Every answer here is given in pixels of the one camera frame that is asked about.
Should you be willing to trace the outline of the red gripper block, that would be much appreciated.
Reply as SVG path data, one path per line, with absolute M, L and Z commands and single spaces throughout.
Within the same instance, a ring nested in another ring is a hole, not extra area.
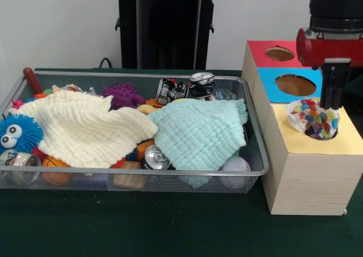
M 303 66 L 320 68 L 322 89 L 320 106 L 324 109 L 339 109 L 342 106 L 344 88 L 352 69 L 362 67 L 362 34 L 324 33 L 301 28 L 296 37 L 297 57 Z M 334 66 L 331 101 L 331 65 Z

